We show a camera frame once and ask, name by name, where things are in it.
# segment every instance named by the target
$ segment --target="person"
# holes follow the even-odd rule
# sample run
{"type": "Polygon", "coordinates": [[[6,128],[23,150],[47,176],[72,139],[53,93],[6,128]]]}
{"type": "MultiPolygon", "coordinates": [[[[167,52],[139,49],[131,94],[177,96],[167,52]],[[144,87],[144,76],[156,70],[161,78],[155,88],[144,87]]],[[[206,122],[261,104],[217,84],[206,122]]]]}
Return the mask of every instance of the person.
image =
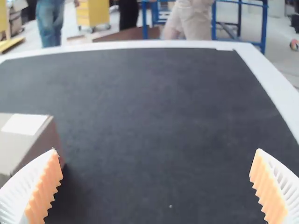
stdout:
{"type": "Polygon", "coordinates": [[[137,0],[119,0],[120,31],[137,26],[139,5],[137,0]]]}
{"type": "Polygon", "coordinates": [[[43,48],[60,46],[64,0],[37,0],[36,20],[43,48]]]}
{"type": "Polygon", "coordinates": [[[214,0],[177,0],[163,30],[164,40],[211,40],[211,6],[214,0]]]}

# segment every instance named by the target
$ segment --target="khaki shorts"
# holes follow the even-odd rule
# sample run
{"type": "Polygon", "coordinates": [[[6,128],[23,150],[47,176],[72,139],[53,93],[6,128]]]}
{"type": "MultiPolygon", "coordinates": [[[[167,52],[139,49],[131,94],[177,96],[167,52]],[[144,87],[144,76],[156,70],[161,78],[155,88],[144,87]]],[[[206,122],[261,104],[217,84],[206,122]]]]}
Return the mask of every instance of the khaki shorts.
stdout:
{"type": "Polygon", "coordinates": [[[165,27],[184,33],[187,40],[211,40],[211,5],[214,0],[177,0],[165,27]]]}

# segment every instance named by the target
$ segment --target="yellow cabinet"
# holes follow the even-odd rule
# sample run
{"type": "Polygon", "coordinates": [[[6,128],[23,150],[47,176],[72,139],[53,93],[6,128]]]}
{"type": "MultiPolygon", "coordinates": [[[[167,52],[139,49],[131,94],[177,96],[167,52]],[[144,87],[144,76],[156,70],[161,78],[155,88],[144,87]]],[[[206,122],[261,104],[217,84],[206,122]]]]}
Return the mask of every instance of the yellow cabinet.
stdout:
{"type": "Polygon", "coordinates": [[[81,0],[76,11],[79,29],[81,26],[94,28],[100,24],[109,24],[109,0],[81,0]]]}
{"type": "Polygon", "coordinates": [[[7,29],[6,0],[0,0],[0,32],[7,29]]]}

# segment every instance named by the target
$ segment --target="blue jeans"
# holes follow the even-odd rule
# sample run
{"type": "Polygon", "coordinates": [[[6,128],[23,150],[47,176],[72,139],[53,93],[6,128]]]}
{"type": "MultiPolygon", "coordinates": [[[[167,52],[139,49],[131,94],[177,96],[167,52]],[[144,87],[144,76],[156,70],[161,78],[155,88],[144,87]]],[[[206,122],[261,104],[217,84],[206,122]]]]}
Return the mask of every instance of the blue jeans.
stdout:
{"type": "Polygon", "coordinates": [[[43,48],[60,46],[64,0],[38,0],[36,20],[43,48]]]}

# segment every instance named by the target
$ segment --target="hand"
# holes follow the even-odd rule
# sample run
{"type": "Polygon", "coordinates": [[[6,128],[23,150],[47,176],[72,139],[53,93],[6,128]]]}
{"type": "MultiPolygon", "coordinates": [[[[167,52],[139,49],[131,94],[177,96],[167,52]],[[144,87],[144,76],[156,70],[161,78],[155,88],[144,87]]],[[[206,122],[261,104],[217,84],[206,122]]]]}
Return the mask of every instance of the hand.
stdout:
{"type": "Polygon", "coordinates": [[[78,0],[74,0],[74,4],[76,8],[80,6],[80,2],[78,0]]]}

